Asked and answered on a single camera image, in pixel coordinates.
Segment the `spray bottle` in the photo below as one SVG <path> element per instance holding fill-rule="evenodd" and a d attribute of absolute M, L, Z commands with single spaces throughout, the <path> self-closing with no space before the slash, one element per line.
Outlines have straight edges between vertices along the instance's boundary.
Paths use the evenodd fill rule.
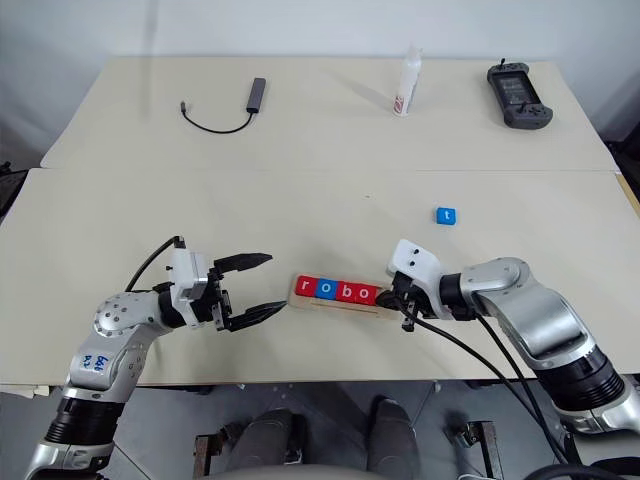
<path fill-rule="evenodd" d="M 422 68 L 422 51 L 411 45 L 407 56 L 402 62 L 402 74 L 400 76 L 400 86 L 393 102 L 393 113 L 399 117 L 406 117 L 409 114 L 409 106 L 413 101 L 413 95 L 418 84 L 420 69 Z"/>

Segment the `blue block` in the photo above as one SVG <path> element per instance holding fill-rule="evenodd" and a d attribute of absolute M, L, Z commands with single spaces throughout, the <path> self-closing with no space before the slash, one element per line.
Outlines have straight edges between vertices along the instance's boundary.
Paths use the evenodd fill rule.
<path fill-rule="evenodd" d="M 436 223 L 439 223 L 440 225 L 455 225 L 456 209 L 438 207 L 436 210 Z"/>
<path fill-rule="evenodd" d="M 326 278 L 319 278 L 315 297 L 324 298 L 325 300 L 335 300 L 337 291 L 338 282 L 335 280 L 327 280 Z"/>

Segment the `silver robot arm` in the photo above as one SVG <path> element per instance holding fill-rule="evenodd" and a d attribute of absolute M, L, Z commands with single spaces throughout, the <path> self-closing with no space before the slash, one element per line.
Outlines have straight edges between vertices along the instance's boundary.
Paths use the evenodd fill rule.
<path fill-rule="evenodd" d="M 231 317 L 229 296 L 220 287 L 224 273 L 253 268 L 271 256 L 235 255 L 207 269 L 204 257 L 186 249 L 180 237 L 173 245 L 169 282 L 151 291 L 118 293 L 98 307 L 89 337 L 71 361 L 57 416 L 36 448 L 27 480 L 77 478 L 83 473 L 91 478 L 107 466 L 117 420 L 156 338 L 207 322 L 218 330 L 239 330 L 262 322 L 286 304 L 264 304 Z"/>
<path fill-rule="evenodd" d="M 496 318 L 571 430 L 640 433 L 638 392 L 614 370 L 569 302 L 538 283 L 524 261 L 497 258 L 447 275 L 433 254 L 401 240 L 388 270 L 394 291 L 378 298 L 382 306 L 391 295 L 427 318 Z M 403 328 L 412 331 L 410 319 Z"/>

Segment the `table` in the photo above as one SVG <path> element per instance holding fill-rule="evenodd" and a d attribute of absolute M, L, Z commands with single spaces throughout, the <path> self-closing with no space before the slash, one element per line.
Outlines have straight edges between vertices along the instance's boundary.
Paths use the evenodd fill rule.
<path fill-rule="evenodd" d="M 301 271 L 389 281 L 400 238 L 450 271 L 518 256 L 572 303 L 620 372 L 638 370 L 640 222 L 610 172 L 89 173 L 32 170 L 0 228 L 0 383 L 62 383 L 96 306 L 174 234 L 210 260 L 273 254 L 225 278 L 237 311 L 285 299 Z M 459 224 L 436 225 L 438 205 L 456 207 Z M 164 281 L 163 265 L 140 285 Z M 478 324 L 436 323 L 509 371 Z M 439 337 L 403 332 L 399 319 L 287 307 L 234 334 L 160 338 L 141 383 L 491 377 Z"/>
<path fill-rule="evenodd" d="M 0 225 L 0 384 L 62 383 L 96 306 L 175 234 L 209 260 L 274 255 L 225 278 L 237 312 L 287 298 L 299 272 L 389 282 L 400 238 L 450 271 L 519 256 L 567 297 L 619 371 L 640 370 L 640 223 L 555 65 L 530 73 L 553 121 L 519 131 L 502 123 L 491 61 L 426 60 L 412 113 L 394 117 L 400 63 L 112 59 Z M 242 123 L 255 76 L 268 86 L 242 132 L 210 135 L 182 119 L 185 100 L 196 121 Z M 457 208 L 458 225 L 434 224 L 437 206 Z M 141 285 L 166 280 L 163 265 Z M 436 323 L 510 371 L 478 325 Z M 287 307 L 235 334 L 162 337 L 141 383 L 491 377 L 428 332 Z"/>
<path fill-rule="evenodd" d="M 47 153 L 46 168 L 588 171 L 616 170 L 553 63 L 530 77 L 553 121 L 538 131 L 502 121 L 490 60 L 425 60 L 411 113 L 391 114 L 398 59 L 114 58 Z M 247 118 L 253 78 L 267 79 Z"/>

